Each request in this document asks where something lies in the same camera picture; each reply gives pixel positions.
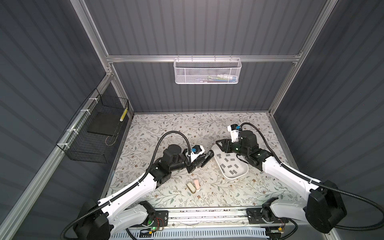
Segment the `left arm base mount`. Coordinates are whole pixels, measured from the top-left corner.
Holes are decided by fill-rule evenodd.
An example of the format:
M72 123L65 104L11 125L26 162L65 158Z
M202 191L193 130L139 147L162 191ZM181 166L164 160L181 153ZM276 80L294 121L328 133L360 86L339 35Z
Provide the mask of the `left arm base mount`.
M168 225L169 211L155 211L154 214L149 214L143 223L133 225L131 228L153 228L166 227Z

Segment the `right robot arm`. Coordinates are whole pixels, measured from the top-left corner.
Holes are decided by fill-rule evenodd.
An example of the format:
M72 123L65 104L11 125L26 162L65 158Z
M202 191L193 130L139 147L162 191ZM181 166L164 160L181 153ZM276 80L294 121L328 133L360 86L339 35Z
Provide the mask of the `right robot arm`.
M266 223L278 218L299 220L309 223L321 233L328 233L347 215L341 194L333 191L336 185L326 181L319 187L319 181L302 175L301 172L285 165L271 151L259 148L257 137L251 131L232 131L231 139L218 140L212 151L219 165L238 160L277 178L301 197L301 201L284 201L272 197L263 203L260 216Z

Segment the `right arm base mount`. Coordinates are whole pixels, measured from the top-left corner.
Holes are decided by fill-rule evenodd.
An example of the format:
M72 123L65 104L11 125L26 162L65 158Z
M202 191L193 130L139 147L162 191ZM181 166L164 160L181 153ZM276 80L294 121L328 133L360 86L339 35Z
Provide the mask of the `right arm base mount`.
M276 217L271 210L266 208L247 208L246 214L250 224L283 224L288 223L287 218Z

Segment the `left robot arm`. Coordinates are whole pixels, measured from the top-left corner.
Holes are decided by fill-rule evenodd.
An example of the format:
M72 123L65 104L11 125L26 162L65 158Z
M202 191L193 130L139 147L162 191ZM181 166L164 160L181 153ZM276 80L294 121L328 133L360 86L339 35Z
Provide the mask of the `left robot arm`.
M147 201L140 201L168 181L172 172L186 169L192 173L204 167L212 158L212 150L195 145L189 154L187 149L170 145L163 156L154 161L148 174L141 175L136 182L98 202L85 203L79 213L79 221L73 230L79 240L108 240L113 234L129 227L150 227L155 223L156 211Z

